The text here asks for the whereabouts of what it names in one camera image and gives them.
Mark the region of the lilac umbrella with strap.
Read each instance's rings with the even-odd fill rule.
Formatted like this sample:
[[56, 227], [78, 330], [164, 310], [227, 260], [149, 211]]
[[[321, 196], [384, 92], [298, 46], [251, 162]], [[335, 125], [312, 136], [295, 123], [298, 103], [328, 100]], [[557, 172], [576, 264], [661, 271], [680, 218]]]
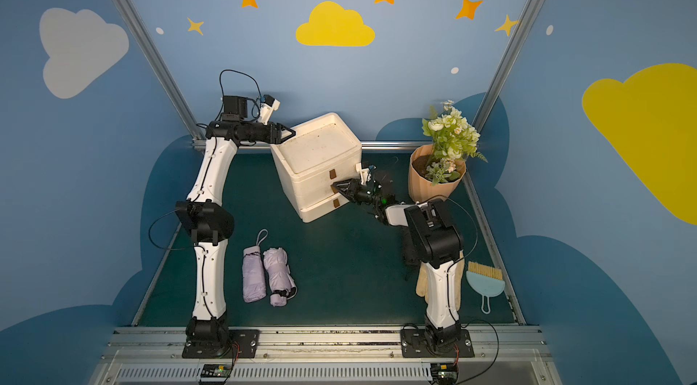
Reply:
[[268, 230], [261, 229], [255, 245], [243, 250], [242, 298], [245, 303], [255, 303], [267, 294], [265, 268], [261, 259], [261, 244], [268, 237]]

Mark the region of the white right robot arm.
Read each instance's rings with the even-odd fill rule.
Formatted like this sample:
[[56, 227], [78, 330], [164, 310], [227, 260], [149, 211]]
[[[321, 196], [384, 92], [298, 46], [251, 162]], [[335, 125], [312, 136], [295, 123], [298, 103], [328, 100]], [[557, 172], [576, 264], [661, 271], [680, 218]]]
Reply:
[[434, 348], [456, 343], [461, 323], [455, 268], [462, 262], [463, 237], [445, 202], [434, 199], [426, 203], [400, 203], [391, 184], [383, 185], [377, 180], [368, 185], [359, 178], [351, 178], [337, 181], [331, 188], [352, 203], [371, 205], [381, 223], [408, 229], [408, 238], [426, 269], [428, 342]]

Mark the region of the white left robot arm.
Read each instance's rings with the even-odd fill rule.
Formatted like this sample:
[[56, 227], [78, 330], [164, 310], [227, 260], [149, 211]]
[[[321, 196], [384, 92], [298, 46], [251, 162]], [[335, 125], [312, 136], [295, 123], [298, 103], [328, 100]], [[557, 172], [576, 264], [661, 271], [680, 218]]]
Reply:
[[234, 217], [223, 208], [229, 168], [242, 143], [280, 145], [296, 135], [281, 123], [213, 121], [206, 126], [200, 172], [175, 213], [189, 234], [196, 259], [196, 294], [187, 324], [185, 358], [214, 358], [232, 348], [224, 295], [225, 256]]

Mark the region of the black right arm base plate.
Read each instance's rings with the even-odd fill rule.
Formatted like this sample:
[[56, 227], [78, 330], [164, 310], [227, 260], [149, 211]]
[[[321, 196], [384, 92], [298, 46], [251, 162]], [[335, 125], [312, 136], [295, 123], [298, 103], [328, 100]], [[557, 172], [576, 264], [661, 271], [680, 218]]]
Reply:
[[454, 343], [432, 346], [428, 342], [426, 330], [407, 327], [400, 331], [400, 343], [404, 358], [474, 358], [475, 351], [470, 334], [462, 330], [460, 338]]

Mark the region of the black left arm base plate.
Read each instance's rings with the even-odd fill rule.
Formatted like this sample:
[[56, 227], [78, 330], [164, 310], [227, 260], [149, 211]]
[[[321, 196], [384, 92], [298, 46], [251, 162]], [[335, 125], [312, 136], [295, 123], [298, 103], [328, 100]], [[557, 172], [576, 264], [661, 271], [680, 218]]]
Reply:
[[252, 359], [255, 357], [260, 332], [252, 329], [199, 332], [188, 335], [183, 359]]

